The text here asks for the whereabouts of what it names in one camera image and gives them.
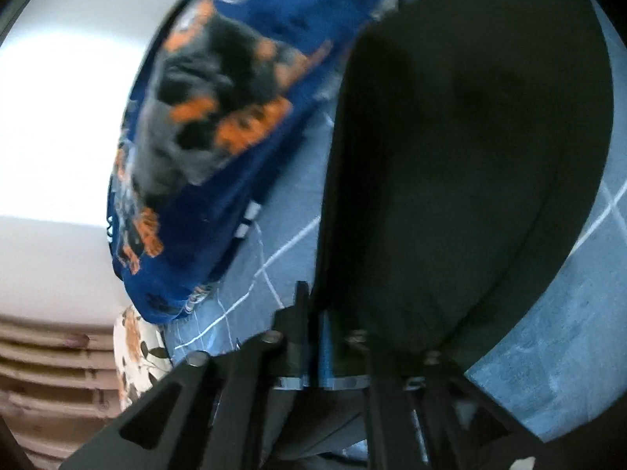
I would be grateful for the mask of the floral white pillow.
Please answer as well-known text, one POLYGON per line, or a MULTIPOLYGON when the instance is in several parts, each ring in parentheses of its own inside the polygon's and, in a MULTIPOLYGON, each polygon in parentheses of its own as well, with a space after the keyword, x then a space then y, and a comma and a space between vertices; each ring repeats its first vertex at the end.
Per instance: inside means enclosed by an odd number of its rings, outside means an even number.
POLYGON ((120 409, 126 410, 172 370, 160 329, 129 305, 112 331, 120 409))

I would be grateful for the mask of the navy dog print blanket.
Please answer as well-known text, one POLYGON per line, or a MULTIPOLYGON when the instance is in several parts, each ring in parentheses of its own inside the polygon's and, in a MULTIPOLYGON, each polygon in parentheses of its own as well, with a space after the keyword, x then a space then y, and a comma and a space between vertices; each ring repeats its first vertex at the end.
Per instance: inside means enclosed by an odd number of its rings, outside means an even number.
POLYGON ((132 88, 111 180, 112 268, 147 322, 209 297, 359 33, 400 0, 181 0, 132 88))

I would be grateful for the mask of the blue grid bed sheet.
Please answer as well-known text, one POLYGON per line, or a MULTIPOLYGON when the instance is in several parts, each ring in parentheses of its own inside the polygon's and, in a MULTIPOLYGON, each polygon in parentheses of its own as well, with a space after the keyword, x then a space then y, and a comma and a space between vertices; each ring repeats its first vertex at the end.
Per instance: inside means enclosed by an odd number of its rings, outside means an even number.
MULTIPOLYGON (((591 3, 609 54, 614 109, 596 198, 541 297, 472 366, 459 364, 526 428, 576 455, 608 451, 626 432, 626 0, 591 3)), ((174 362, 196 350, 231 351, 268 329, 298 281, 314 291, 339 100, 308 130, 215 290, 164 329, 174 362)))

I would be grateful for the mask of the black pants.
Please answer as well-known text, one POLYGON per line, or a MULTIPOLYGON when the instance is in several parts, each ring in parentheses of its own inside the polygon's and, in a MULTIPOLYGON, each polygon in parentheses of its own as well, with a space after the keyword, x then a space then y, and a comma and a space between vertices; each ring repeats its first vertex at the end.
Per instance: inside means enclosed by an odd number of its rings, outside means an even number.
POLYGON ((591 0, 415 0, 349 59, 313 298, 334 334, 470 367, 548 288, 603 176, 591 0))

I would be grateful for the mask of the brown wooden headboard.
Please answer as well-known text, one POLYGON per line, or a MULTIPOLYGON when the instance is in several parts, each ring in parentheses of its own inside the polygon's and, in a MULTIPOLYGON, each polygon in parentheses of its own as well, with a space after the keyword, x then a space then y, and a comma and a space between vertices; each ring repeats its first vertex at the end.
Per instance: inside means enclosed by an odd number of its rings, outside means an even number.
POLYGON ((1 319, 1 416, 37 469, 57 469, 120 414, 111 326, 1 319))

